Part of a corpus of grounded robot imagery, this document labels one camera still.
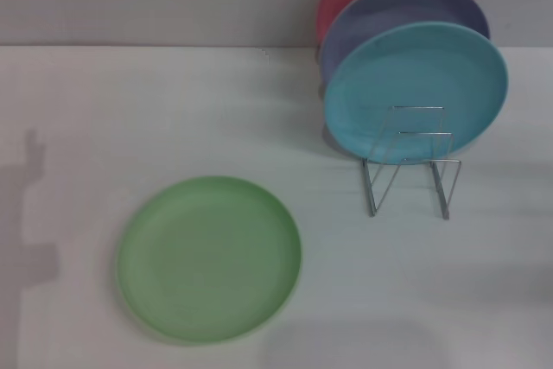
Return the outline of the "green plastic plate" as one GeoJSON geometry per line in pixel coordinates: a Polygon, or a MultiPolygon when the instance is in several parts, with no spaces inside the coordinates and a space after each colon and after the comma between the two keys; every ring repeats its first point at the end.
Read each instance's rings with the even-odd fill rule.
{"type": "Polygon", "coordinates": [[[289,300],[302,244],[286,206],[231,176],[179,182],[129,220],[114,261],[132,317],[183,344],[231,340],[263,326],[289,300]]]}

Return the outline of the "purple plastic plate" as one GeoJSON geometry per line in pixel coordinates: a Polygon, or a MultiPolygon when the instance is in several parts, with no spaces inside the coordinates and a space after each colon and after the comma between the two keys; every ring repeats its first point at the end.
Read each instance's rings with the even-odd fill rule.
{"type": "Polygon", "coordinates": [[[475,0],[352,0],[323,36],[319,65],[324,85],[360,44],[416,22],[449,22],[491,37],[488,20],[475,0]]]}

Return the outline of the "light blue plastic plate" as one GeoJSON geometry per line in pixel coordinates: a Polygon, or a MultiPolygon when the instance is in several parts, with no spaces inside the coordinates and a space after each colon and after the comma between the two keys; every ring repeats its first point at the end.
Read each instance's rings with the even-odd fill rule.
{"type": "Polygon", "coordinates": [[[387,31],[355,48],[327,84],[327,129],[345,151],[397,164],[443,158],[481,135],[508,72],[480,33],[445,22],[387,31]]]}

